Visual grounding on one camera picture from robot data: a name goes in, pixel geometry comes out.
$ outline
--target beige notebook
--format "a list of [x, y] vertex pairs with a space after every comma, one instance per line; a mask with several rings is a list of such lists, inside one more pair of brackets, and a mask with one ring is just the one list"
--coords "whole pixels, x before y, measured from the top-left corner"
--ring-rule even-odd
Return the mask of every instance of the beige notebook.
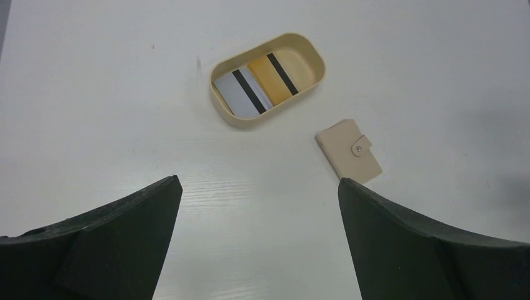
[[372, 143], [352, 119], [344, 119], [320, 132], [316, 140], [339, 178], [364, 184], [383, 172], [370, 151]]

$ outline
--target table surface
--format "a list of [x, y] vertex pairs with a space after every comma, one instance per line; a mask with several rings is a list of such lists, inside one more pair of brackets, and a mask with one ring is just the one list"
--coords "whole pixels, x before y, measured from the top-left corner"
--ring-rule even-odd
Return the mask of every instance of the table surface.
[[[210, 70], [287, 31], [317, 47], [324, 81], [253, 130], [228, 126]], [[369, 188], [530, 242], [529, 54], [524, 0], [13, 1], [0, 235], [177, 174], [155, 299], [360, 299], [314, 140], [353, 118], [383, 168]]]

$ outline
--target beige tray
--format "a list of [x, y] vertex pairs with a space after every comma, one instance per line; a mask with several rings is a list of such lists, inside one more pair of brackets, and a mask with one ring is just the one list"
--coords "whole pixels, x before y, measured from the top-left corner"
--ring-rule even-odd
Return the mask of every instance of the beige tray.
[[[281, 66], [289, 74], [291, 81], [298, 88], [298, 94], [252, 119], [236, 117], [215, 87], [214, 80], [269, 53], [274, 53], [277, 57]], [[308, 39], [296, 33], [282, 34], [258, 47], [217, 64], [210, 74], [211, 101], [227, 123], [239, 128], [250, 128], [304, 98], [310, 90], [322, 81], [325, 72], [326, 67], [322, 57]]]

